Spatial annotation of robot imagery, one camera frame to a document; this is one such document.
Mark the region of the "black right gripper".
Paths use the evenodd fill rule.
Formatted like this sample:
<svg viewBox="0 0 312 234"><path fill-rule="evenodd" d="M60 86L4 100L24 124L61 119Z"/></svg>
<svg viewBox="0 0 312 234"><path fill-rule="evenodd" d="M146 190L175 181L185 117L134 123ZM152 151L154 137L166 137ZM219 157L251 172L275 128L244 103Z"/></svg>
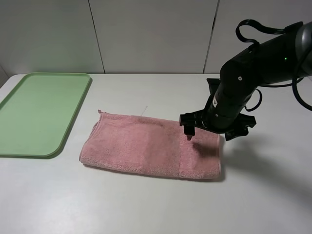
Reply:
<svg viewBox="0 0 312 234"><path fill-rule="evenodd" d="M237 137L246 136L249 133L248 127L254 127L256 121L254 116L239 114L229 127L218 129L208 121L206 111L203 109L181 114L179 117L179 125L183 126L184 134L188 141L195 136L195 128L215 134L224 134L226 141L229 141Z"/></svg>

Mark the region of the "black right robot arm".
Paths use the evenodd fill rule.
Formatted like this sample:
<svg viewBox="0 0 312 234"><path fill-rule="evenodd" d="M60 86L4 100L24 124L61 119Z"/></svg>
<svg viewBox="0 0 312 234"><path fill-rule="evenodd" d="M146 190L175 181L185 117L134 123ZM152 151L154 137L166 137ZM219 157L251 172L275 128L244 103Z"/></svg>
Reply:
<svg viewBox="0 0 312 234"><path fill-rule="evenodd" d="M301 98L297 88L303 78L312 74L311 23L297 22L276 29L246 19L239 26L253 27L274 38L260 43L244 37L236 28L237 38L249 47L222 66L219 79L207 80L210 96L204 109L180 115L179 124L188 139L195 135L196 128L224 134L226 140L246 136L256 121L241 111L260 87L290 86L296 100L306 109L312 108Z"/></svg>

